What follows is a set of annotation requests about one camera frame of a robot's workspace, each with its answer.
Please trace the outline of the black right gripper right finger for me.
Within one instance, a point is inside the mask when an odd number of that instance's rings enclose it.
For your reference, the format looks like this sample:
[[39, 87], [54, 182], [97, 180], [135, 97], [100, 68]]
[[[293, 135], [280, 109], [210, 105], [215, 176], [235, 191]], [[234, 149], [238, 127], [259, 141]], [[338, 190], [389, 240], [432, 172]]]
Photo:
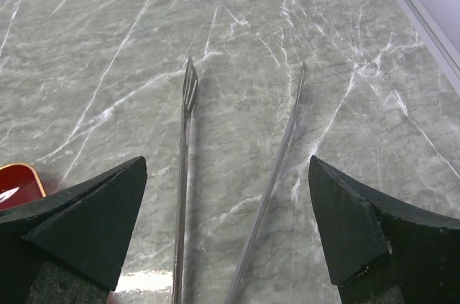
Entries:
[[459, 302], [457, 218], [405, 203], [317, 157], [308, 181], [341, 302]]

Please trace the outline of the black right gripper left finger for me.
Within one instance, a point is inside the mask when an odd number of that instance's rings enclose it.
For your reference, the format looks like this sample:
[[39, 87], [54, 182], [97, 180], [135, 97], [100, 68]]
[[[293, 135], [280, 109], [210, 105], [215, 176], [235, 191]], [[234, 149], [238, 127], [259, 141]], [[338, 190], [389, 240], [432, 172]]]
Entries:
[[147, 183], [145, 158], [1, 210], [3, 303], [105, 303]]

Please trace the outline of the silver metal tongs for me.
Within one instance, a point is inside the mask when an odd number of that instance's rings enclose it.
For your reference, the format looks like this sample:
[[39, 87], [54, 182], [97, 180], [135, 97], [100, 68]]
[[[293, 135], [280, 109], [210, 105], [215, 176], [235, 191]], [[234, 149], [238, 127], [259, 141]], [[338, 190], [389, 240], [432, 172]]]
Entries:
[[[226, 303], [233, 303], [236, 300], [236, 294], [239, 283], [244, 274], [247, 265], [249, 254], [252, 250], [259, 228], [262, 224], [265, 211], [267, 209], [270, 196], [275, 186], [279, 175], [282, 162], [288, 149], [288, 144], [293, 133], [295, 120], [298, 112], [298, 105], [305, 82], [307, 66], [305, 63], [301, 66], [298, 89], [295, 97], [290, 118], [287, 123], [286, 130], [282, 136], [280, 148], [277, 151], [275, 163], [272, 166], [269, 180], [265, 191], [263, 192], [256, 216], [252, 223], [252, 229], [249, 232], [244, 244], [243, 251], [236, 266], [234, 276], [232, 278], [229, 290], [226, 294]], [[183, 267], [184, 267], [184, 251], [185, 251], [185, 215], [186, 215], [186, 198], [188, 185], [188, 150], [190, 144], [190, 123], [193, 107], [198, 95], [198, 75], [193, 64], [192, 58], [188, 58], [185, 76], [183, 81], [182, 91], [182, 106], [181, 106], [181, 125], [180, 125], [180, 159], [179, 159], [179, 178], [178, 178], [178, 196], [177, 196], [177, 212], [176, 212], [176, 228], [175, 228], [175, 255], [173, 267], [173, 283], [172, 283], [172, 303], [182, 302], [182, 286], [183, 286]]]

